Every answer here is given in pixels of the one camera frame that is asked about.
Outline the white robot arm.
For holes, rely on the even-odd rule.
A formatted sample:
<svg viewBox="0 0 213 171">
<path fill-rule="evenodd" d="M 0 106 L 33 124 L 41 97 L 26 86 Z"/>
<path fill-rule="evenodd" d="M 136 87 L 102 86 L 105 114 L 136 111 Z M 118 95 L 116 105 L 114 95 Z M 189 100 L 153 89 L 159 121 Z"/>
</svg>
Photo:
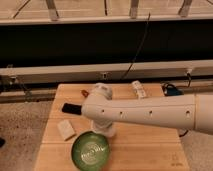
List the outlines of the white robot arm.
<svg viewBox="0 0 213 171">
<path fill-rule="evenodd" d="M 99 124 L 126 122 L 213 134 L 213 95 L 208 94 L 113 100 L 112 89 L 97 83 L 81 112 Z"/>
</svg>

